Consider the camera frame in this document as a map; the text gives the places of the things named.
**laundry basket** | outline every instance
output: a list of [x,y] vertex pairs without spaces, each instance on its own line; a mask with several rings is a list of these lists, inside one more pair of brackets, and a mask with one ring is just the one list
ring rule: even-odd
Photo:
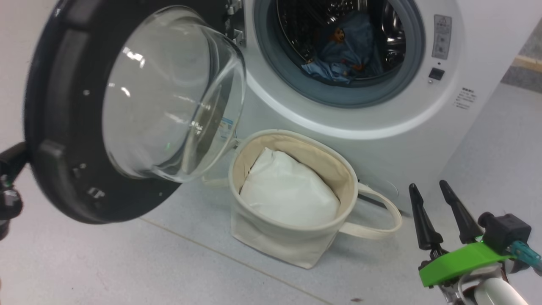
[[[265,148],[283,151],[310,167],[340,201],[336,218],[314,227],[296,227],[272,220],[251,208],[240,196],[250,168]],[[338,232],[359,238],[382,239],[402,225],[397,207],[386,197],[358,183],[350,164],[336,151],[303,135],[286,130],[265,130],[240,141],[228,172],[235,196],[231,209],[231,234],[239,241],[270,256],[306,269],[312,268]],[[393,216],[393,228],[381,230],[345,222],[358,193],[382,200]]]

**front-loading washing machine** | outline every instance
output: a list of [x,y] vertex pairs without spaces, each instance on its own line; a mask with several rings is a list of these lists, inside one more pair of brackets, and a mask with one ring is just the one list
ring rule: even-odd
[[[315,138],[407,211],[408,185],[428,192],[437,182],[542,17],[537,0],[243,4],[249,90],[238,136],[280,128]],[[350,10],[370,15],[385,72],[349,85],[307,76],[311,31]]]
[[[348,84],[305,73],[311,37],[352,11],[370,19],[381,71]],[[27,162],[64,214],[125,221],[211,168],[234,130],[315,138],[409,209],[408,184],[435,181],[541,12],[538,0],[60,0],[30,66],[25,141],[0,155],[0,238]]]

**laundry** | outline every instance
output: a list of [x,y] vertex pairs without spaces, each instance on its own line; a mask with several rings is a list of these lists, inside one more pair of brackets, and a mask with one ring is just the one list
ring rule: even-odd
[[308,166],[265,148],[240,193],[254,210],[286,225],[321,226],[337,216],[339,199]]
[[316,36],[316,55],[301,66],[311,76],[349,84],[384,72],[369,15],[353,11]]

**sticker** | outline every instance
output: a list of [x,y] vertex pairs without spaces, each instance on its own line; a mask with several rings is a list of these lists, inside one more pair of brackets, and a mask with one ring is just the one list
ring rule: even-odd
[[218,132],[220,133],[220,138],[226,140],[231,135],[231,132],[233,131],[234,127],[234,121],[222,118],[222,121],[220,122],[220,125],[218,126]]
[[461,91],[455,98],[454,106],[457,108],[468,110],[470,106],[476,101],[476,95],[474,90],[469,88],[461,88]]
[[433,57],[446,60],[450,51],[451,17],[435,15]]

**floor seam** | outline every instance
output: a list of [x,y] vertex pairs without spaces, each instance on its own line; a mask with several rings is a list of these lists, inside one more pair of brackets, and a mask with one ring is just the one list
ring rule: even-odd
[[213,248],[211,248],[211,247],[209,247],[209,246],[206,246],[206,245],[204,245],[204,244],[202,244],[202,243],[199,243],[199,242],[197,242],[197,241],[195,241],[195,240],[193,240],[193,239],[191,239],[191,238],[188,238],[188,237],[186,237],[186,236],[184,236],[184,235],[181,235],[181,234],[179,234],[179,233],[177,233],[177,232],[175,232],[175,231],[172,231],[171,229],[168,229],[168,228],[166,228],[166,227],[164,227],[164,226],[162,226],[162,225],[155,224],[155,223],[153,223],[153,222],[150,221],[150,220],[147,220],[147,219],[144,219],[144,218],[139,218],[139,219],[142,220],[142,221],[144,221],[144,222],[146,222],[146,223],[148,223],[148,224],[150,224],[150,225],[153,225],[153,226],[155,226],[155,227],[157,227],[157,228],[160,228],[160,229],[162,229],[162,230],[164,230],[164,231],[166,231],[166,232],[168,232],[168,233],[171,233],[171,234],[173,234],[173,235],[176,235],[176,236],[178,236],[178,237],[181,237],[182,239],[185,239],[185,240],[187,240],[187,241],[189,241],[189,242],[191,242],[191,243],[194,243],[194,244],[196,244],[196,245],[198,245],[198,246],[204,247],[205,249],[210,250],[210,251],[212,251],[212,252],[214,252],[214,253],[216,253],[216,254],[218,254],[218,255],[221,255],[221,256],[223,256],[223,257],[229,258],[229,259],[233,260],[233,261],[236,262],[236,263],[239,263],[239,264],[241,264],[241,265],[243,265],[243,266],[245,266],[245,267],[248,267],[248,268],[250,268],[250,269],[252,269],[252,270],[254,270],[254,271],[257,271],[257,272],[259,272],[259,273],[261,273],[261,274],[263,274],[263,275],[265,275],[265,276],[268,276],[268,277],[270,277],[270,278],[272,278],[272,279],[274,279],[274,280],[276,280],[276,281],[279,281],[279,282],[281,282],[282,284],[285,284],[285,285],[287,285],[287,286],[289,286],[289,287],[292,287],[293,289],[295,289],[295,290],[297,290],[297,291],[299,291],[299,292],[302,292],[302,293],[304,293],[304,294],[306,294],[306,295],[308,295],[308,296],[310,296],[310,297],[312,297],[312,298],[315,298],[316,300],[318,300],[318,301],[320,301],[320,302],[322,302],[322,303],[325,303],[325,304],[327,304],[327,305],[333,305],[333,303],[330,302],[330,301],[324,300],[323,298],[321,298],[321,297],[319,297],[319,296],[315,296],[315,295],[311,294],[311,293],[308,292],[308,291],[305,291],[305,290],[303,290],[303,289],[301,289],[301,288],[299,288],[299,287],[297,287],[297,286],[295,286],[295,285],[293,285],[293,284],[290,284],[290,283],[284,281],[283,279],[280,279],[280,278],[278,278],[278,277],[275,277],[275,276],[273,276],[273,275],[271,275],[271,274],[269,274],[269,273],[267,273],[267,272],[265,272],[265,271],[263,271],[263,270],[260,270],[260,269],[258,269],[258,268],[256,268],[256,267],[253,267],[253,266],[251,266],[251,265],[249,265],[249,264],[247,264],[247,263],[245,263],[245,262],[243,262],[243,261],[241,261],[241,260],[238,260],[237,258],[234,258],[234,257],[228,255],[228,254],[222,253],[222,252],[220,252],[220,251],[218,251],[218,250],[215,250],[215,249],[213,249]]

